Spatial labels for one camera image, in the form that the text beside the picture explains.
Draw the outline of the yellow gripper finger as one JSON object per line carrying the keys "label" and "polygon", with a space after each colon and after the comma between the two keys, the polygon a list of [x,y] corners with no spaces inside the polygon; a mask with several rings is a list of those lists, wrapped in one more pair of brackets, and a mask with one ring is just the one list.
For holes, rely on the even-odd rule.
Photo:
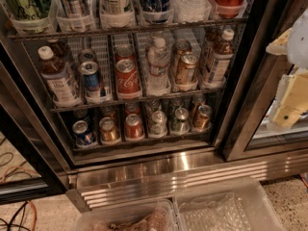
{"label": "yellow gripper finger", "polygon": [[275,39],[266,47],[266,52],[272,55],[286,55],[287,43],[292,29],[289,28],[281,36]]}
{"label": "yellow gripper finger", "polygon": [[308,111],[308,71],[300,68],[279,81],[267,128],[272,132],[290,130]]}

